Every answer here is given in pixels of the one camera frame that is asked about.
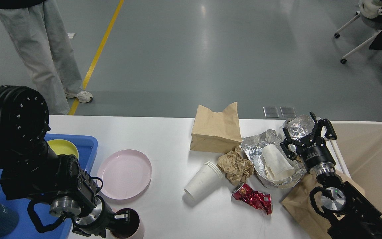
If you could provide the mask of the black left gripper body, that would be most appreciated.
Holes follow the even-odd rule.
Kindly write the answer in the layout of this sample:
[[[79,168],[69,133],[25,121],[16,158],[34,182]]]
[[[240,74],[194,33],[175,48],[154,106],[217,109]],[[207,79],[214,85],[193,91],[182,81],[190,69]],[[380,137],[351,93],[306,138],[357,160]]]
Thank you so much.
[[[104,198],[97,195],[97,205],[89,215],[72,218],[72,232],[85,237],[106,237],[107,229],[114,222],[115,214]]]

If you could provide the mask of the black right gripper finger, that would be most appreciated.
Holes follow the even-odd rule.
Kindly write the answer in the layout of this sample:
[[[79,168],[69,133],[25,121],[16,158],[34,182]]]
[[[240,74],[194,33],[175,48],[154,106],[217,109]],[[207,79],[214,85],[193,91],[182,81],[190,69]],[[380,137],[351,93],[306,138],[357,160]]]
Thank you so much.
[[[299,140],[293,139],[291,137],[291,135],[289,134],[288,129],[286,127],[283,127],[282,131],[285,135],[285,139],[280,144],[280,146],[281,146],[282,150],[284,151],[284,153],[288,159],[295,160],[297,157],[297,154],[290,150],[289,145],[294,145],[297,147],[297,146],[299,146]]]
[[[314,127],[310,133],[309,142],[313,144],[325,144],[327,141],[337,140],[338,136],[328,119],[317,118],[313,112],[309,112]]]

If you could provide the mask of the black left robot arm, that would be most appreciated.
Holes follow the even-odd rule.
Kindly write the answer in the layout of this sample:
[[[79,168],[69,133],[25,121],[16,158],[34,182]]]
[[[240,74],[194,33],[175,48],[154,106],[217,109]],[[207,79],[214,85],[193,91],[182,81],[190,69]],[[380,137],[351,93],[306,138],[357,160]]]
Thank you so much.
[[[0,87],[0,185],[7,200],[29,199],[29,217],[39,233],[66,219],[73,233],[106,237],[134,233],[131,209],[113,212],[98,194],[102,186],[74,155],[56,154],[45,140],[49,110],[44,97],[26,86]]]

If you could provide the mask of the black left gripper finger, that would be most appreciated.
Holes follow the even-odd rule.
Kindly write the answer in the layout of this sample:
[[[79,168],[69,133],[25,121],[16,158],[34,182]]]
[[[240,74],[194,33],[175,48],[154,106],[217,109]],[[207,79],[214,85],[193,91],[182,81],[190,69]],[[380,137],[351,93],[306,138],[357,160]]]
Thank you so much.
[[[130,213],[120,213],[114,215],[113,230],[125,231],[128,229],[131,221]]]

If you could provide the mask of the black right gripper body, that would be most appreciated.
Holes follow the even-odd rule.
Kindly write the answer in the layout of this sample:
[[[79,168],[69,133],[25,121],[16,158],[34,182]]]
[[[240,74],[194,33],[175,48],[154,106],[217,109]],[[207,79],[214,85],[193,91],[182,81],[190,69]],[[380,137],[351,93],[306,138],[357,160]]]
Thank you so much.
[[[301,143],[296,146],[296,153],[304,162],[308,173],[328,173],[335,171],[335,160],[325,143]]]

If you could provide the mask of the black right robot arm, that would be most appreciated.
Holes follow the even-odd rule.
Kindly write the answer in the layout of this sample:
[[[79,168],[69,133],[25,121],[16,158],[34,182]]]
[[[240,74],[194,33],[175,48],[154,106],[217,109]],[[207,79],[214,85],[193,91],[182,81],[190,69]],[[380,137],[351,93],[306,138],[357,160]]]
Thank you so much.
[[[306,136],[293,139],[282,129],[285,139],[280,144],[288,159],[303,159],[308,173],[315,175],[320,186],[309,194],[314,211],[327,219],[327,230],[333,239],[382,239],[382,214],[350,182],[336,173],[335,160],[326,142],[338,136],[328,119],[310,112],[314,127]]]

